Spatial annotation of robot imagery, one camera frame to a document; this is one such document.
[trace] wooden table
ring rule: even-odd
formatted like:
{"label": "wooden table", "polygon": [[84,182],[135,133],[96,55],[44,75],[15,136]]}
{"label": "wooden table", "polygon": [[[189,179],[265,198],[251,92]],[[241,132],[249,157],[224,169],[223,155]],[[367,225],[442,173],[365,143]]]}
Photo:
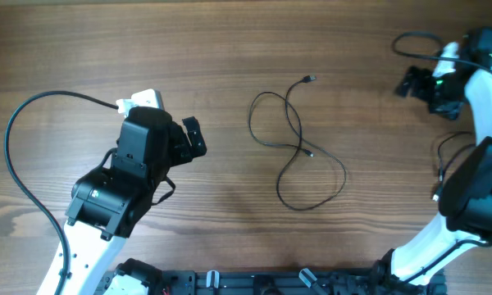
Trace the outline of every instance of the wooden table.
{"label": "wooden table", "polygon": [[[31,95],[65,89],[114,102],[154,88],[174,120],[196,116],[202,126],[207,155],[171,169],[175,196],[139,222],[112,267],[129,257],[164,270],[370,266],[437,212],[430,196],[440,136],[473,129],[469,110],[451,122],[392,94],[409,65],[432,64],[393,55],[390,41],[406,30],[459,40],[482,25],[492,25],[492,2],[0,7],[0,294],[35,293],[58,244],[3,160],[7,120]],[[348,184],[334,201],[295,212],[275,191],[294,151],[255,143],[246,118],[257,93],[283,93],[308,74],[317,81],[291,100],[305,137],[348,167]],[[20,114],[11,133],[14,164],[61,224],[72,185],[115,146],[122,120],[60,97]],[[297,142],[280,101],[263,100],[253,120],[260,138]],[[295,206],[311,205],[340,180],[327,158],[300,157],[282,193]],[[447,275],[450,294],[492,293],[492,249],[466,253]]]}

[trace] robotic arm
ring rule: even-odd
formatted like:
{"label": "robotic arm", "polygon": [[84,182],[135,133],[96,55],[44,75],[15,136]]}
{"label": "robotic arm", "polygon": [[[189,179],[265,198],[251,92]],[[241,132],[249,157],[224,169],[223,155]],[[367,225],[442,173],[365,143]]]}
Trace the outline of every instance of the robotic arm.
{"label": "robotic arm", "polygon": [[[442,56],[457,56],[457,50],[458,45],[451,43]],[[492,69],[492,29],[470,31],[460,58]],[[466,250],[492,245],[492,74],[450,61],[440,61],[429,78],[427,72],[411,67],[398,94],[406,96],[404,90],[413,87],[412,95],[427,101],[430,112],[450,120],[457,119],[466,98],[474,116],[477,147],[438,192],[439,213],[412,241],[393,252],[391,274],[401,281],[412,278],[413,285],[428,284]]]}
{"label": "robotic arm", "polygon": [[[441,56],[459,57],[487,70],[448,59],[433,72],[413,66],[396,93],[406,97],[410,92],[428,103],[430,113],[450,120],[456,120],[468,102],[477,147],[438,192],[435,218],[371,270],[195,274],[161,271],[129,259],[114,274],[105,275],[136,223],[151,206],[173,194],[175,185],[167,178],[170,167],[206,153],[197,120],[183,120],[186,136],[164,111],[160,94],[146,90],[117,102],[126,116],[117,148],[72,189],[65,225],[71,270],[62,294],[446,294],[444,285],[434,283],[440,270],[473,247],[492,246],[492,29],[470,31],[461,49],[451,43]],[[109,156],[111,166],[104,168]],[[162,181],[172,190],[153,202]],[[39,295],[54,292],[63,259],[60,245]]]}
{"label": "robotic arm", "polygon": [[[62,294],[93,294],[137,222],[151,206],[173,194],[175,185],[166,176],[170,167],[206,154],[197,120],[183,119],[186,136],[182,127],[164,111],[160,93],[149,89],[117,104],[119,112],[126,115],[117,148],[80,178],[71,192],[64,227],[71,250],[71,267]],[[110,155],[111,167],[104,168]],[[162,181],[172,190],[154,202],[153,194]],[[60,244],[39,295],[54,293],[63,259]],[[119,280],[134,295],[147,294],[153,288],[130,276]]]}

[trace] black cable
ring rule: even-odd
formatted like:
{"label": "black cable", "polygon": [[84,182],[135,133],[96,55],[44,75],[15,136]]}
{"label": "black cable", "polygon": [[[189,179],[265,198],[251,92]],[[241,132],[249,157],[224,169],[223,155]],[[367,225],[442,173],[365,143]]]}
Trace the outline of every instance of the black cable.
{"label": "black cable", "polygon": [[114,148],[111,148],[109,151],[106,152],[106,155],[104,155],[104,158],[100,161],[100,164],[98,164],[98,166],[94,167],[93,170],[96,170],[96,169],[102,169],[102,167],[104,166],[104,164],[106,164],[107,162],[107,159],[109,158],[109,156],[113,153],[116,152],[116,147]]}
{"label": "black cable", "polygon": [[[346,179],[347,179],[347,171],[346,171],[346,168],[344,167],[343,163],[336,156],[334,156],[331,153],[329,153],[323,147],[319,147],[316,144],[310,143],[309,141],[307,141],[306,139],[303,138],[303,127],[301,125],[301,119],[299,118],[298,113],[295,110],[295,108],[291,105],[291,103],[289,103],[289,94],[292,92],[292,90],[297,85],[299,85],[301,83],[309,83],[309,82],[312,82],[313,80],[315,80],[315,76],[306,76],[306,77],[302,78],[301,80],[295,82],[294,84],[292,84],[288,88],[288,91],[286,92],[285,97],[281,96],[278,93],[273,93],[271,91],[265,91],[265,92],[259,93],[253,99],[252,104],[251,104],[251,106],[249,108],[249,114],[248,114],[248,128],[249,128],[249,133],[252,135],[253,139],[255,139],[256,142],[258,142],[258,143],[260,143],[262,145],[265,145],[267,147],[272,147],[272,148],[279,148],[279,147],[292,147],[292,148],[295,148],[294,155],[289,159],[288,163],[286,163],[286,165],[282,168],[282,170],[279,173],[279,176],[277,177],[277,181],[276,181],[277,197],[279,198],[280,202],[282,202],[283,205],[285,205],[287,208],[289,208],[291,210],[294,210],[294,211],[308,211],[308,210],[312,210],[312,209],[315,209],[315,208],[323,205],[324,203],[332,200],[334,197],[336,197],[337,195],[339,195],[340,192],[343,190],[344,185],[346,184]],[[262,141],[262,140],[258,139],[255,136],[255,134],[253,134],[253,131],[252,131],[252,116],[253,116],[253,111],[255,109],[255,102],[261,96],[263,96],[265,94],[272,94],[272,95],[276,96],[277,98],[280,98],[280,99],[282,99],[282,100],[285,101],[286,120],[288,121],[289,127],[293,130],[293,132],[298,137],[298,144],[297,144],[297,146],[295,146],[293,144],[288,144],[288,143],[270,143],[270,142]],[[292,112],[295,114],[295,116],[297,117],[298,131],[294,128],[291,120],[289,119],[288,108],[290,108],[292,110]],[[294,207],[294,206],[291,206],[290,204],[288,204],[284,200],[284,198],[281,196],[281,194],[280,194],[280,179],[282,178],[282,176],[284,175],[284,173],[288,170],[288,168],[291,166],[291,164],[295,161],[295,159],[297,158],[298,153],[300,151],[303,151],[304,153],[306,153],[310,157],[313,157],[314,156],[313,153],[310,150],[308,150],[306,148],[303,148],[303,143],[308,144],[309,146],[315,148],[316,150],[324,153],[328,157],[331,157],[332,159],[334,159],[335,161],[337,161],[339,163],[339,165],[341,166],[341,168],[343,169],[343,172],[344,172],[344,180],[343,180],[343,183],[341,184],[340,188],[333,195],[329,196],[325,200],[323,200],[321,202],[318,202],[317,204],[315,204],[313,206],[308,206],[308,207],[304,207],[304,208],[297,208],[297,207]]]}
{"label": "black cable", "polygon": [[170,185],[171,190],[170,190],[169,192],[167,192],[167,193],[164,193],[164,194],[162,195],[162,197],[160,197],[160,198],[158,199],[158,201],[156,201],[156,202],[153,202],[153,201],[152,201],[152,202],[151,202],[151,206],[156,206],[156,205],[158,205],[158,204],[160,204],[160,203],[164,202],[164,201],[165,201],[165,200],[167,200],[169,197],[171,197],[171,196],[173,195],[173,193],[175,192],[175,188],[176,188],[176,186],[175,186],[175,184],[173,183],[173,181],[171,181],[171,179],[170,179],[169,177],[166,177],[165,181],[166,181],[166,182]]}
{"label": "black cable", "polygon": [[437,35],[432,34],[430,32],[412,31],[412,32],[402,33],[397,38],[395,38],[394,41],[392,41],[392,44],[391,44],[392,52],[394,52],[394,53],[396,53],[396,54],[398,54],[400,56],[403,56],[403,57],[413,57],[413,58],[417,58],[417,59],[424,59],[424,60],[430,60],[430,61],[453,61],[453,62],[458,62],[458,63],[462,63],[462,64],[465,64],[465,65],[474,66],[476,68],[482,69],[484,71],[489,72],[492,75],[492,69],[490,69],[487,66],[483,66],[483,65],[478,64],[478,63],[473,62],[473,61],[465,61],[465,60],[462,60],[462,59],[459,59],[459,58],[440,57],[439,56],[440,52],[438,52],[438,56],[430,56],[430,55],[425,55],[425,54],[410,53],[410,52],[404,52],[404,51],[398,50],[397,49],[397,43],[401,39],[407,38],[407,37],[418,37],[418,38],[426,38],[426,39],[434,40],[434,41],[436,41],[440,45],[440,52],[442,51],[442,48],[443,48],[443,46],[442,46],[443,45],[443,40],[440,37],[438,37]]}
{"label": "black cable", "polygon": [[70,261],[70,257],[71,257],[70,256],[69,243],[67,242],[66,234],[62,230],[61,226],[58,224],[57,219],[55,219],[55,217],[51,214],[51,212],[41,203],[41,201],[39,201],[32,194],[31,191],[29,191],[27,189],[27,187],[24,185],[24,183],[22,183],[22,181],[20,180],[20,178],[18,177],[18,175],[15,172],[15,168],[13,167],[13,164],[11,163],[11,155],[9,154],[9,135],[10,135],[10,132],[11,132],[11,127],[13,126],[13,122],[15,121],[16,117],[18,116],[18,114],[28,104],[34,102],[35,100],[37,100],[39,98],[44,98],[44,97],[51,96],[51,95],[66,95],[66,96],[72,96],[72,97],[75,97],[75,98],[83,98],[83,99],[88,100],[90,102],[95,102],[95,103],[97,103],[97,104],[99,104],[101,106],[110,107],[110,108],[115,109],[115,110],[118,109],[118,106],[112,105],[111,103],[100,101],[100,100],[98,100],[96,98],[91,98],[91,97],[89,97],[87,95],[83,95],[83,94],[80,94],[80,93],[73,93],[73,92],[69,92],[69,91],[60,91],[60,90],[57,90],[57,91],[48,91],[48,92],[39,93],[37,95],[34,95],[33,97],[27,99],[25,102],[23,102],[22,104],[20,104],[20,106],[18,108],[16,108],[16,110],[13,112],[11,118],[9,119],[9,122],[7,123],[6,133],[5,133],[5,137],[4,137],[4,140],[3,140],[3,151],[4,151],[4,155],[6,157],[7,169],[9,170],[9,173],[11,174],[11,177],[13,178],[13,180],[15,180],[16,184],[18,184],[18,186],[20,187],[20,189],[22,190],[22,192],[24,192],[25,195],[27,195],[27,197],[31,201],[33,201],[33,203],[49,219],[49,221],[51,222],[52,226],[57,231],[58,238],[60,239],[60,243],[62,244],[62,251],[63,251],[64,261],[63,261],[63,267],[62,267],[62,270],[61,270],[61,273],[60,273],[60,280],[58,281],[57,290],[55,291],[55,294],[58,295],[58,294],[60,294],[62,292],[62,289],[64,288],[64,284],[66,282],[66,277],[67,277],[68,272],[69,272],[69,261]]}
{"label": "black cable", "polygon": [[454,139],[454,138],[456,138],[458,136],[461,136],[461,135],[472,135],[472,132],[469,132],[469,131],[458,131],[458,132],[455,132],[452,135],[448,136],[445,140],[443,140],[440,143],[440,145],[437,147],[437,157],[438,157],[439,162],[440,162],[439,181],[441,183],[444,182],[444,177],[446,175],[446,171],[449,169],[449,167],[452,165],[452,163],[459,157],[459,155],[462,154],[463,152],[465,152],[468,148],[475,147],[475,144],[468,144],[468,145],[466,145],[464,147],[461,147],[457,152],[455,152],[453,154],[453,156],[452,156],[452,158],[450,158],[449,162],[446,165],[444,165],[443,164],[443,156],[441,155],[441,148],[449,140]]}

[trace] white robotic arm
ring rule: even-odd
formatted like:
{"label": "white robotic arm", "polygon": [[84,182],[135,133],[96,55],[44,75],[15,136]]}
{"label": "white robotic arm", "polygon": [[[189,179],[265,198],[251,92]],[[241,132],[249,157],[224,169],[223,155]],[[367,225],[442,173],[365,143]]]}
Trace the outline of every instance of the white robotic arm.
{"label": "white robotic arm", "polygon": [[[163,110],[158,91],[148,89],[135,93],[131,99],[121,99],[116,104],[119,113],[126,117],[117,141],[118,148],[110,150],[99,166],[77,181],[66,211],[69,220],[64,231],[71,258],[61,291],[64,295],[93,294],[136,222],[150,206],[173,194],[175,185],[166,177],[169,168],[206,153],[198,122],[193,117],[183,120],[188,139]],[[112,165],[107,169],[103,165],[110,155]],[[153,202],[155,189],[163,180],[173,190]],[[64,259],[60,243],[38,295],[55,292]],[[147,286],[128,275],[115,277],[106,292],[120,295],[147,293]]]}
{"label": "white robotic arm", "polygon": [[[452,47],[447,46],[445,50],[457,50],[455,44],[451,43]],[[449,61],[440,61],[436,68],[439,70],[435,71],[435,77],[439,78],[441,71],[444,72],[443,75],[453,73],[455,71],[452,69],[453,63],[450,65],[451,67],[448,65]],[[485,138],[492,138],[492,74],[485,70],[477,70],[467,81],[465,95],[470,103],[474,118],[476,145],[479,145]],[[481,237],[467,231],[449,230],[447,218],[438,213],[414,239],[394,251],[390,266],[391,274],[397,276],[401,281],[406,281],[442,257],[457,242],[464,240],[481,242]],[[441,268],[474,247],[476,245],[472,243],[463,244],[424,275],[418,276],[409,283],[415,285],[428,284],[431,277]]]}

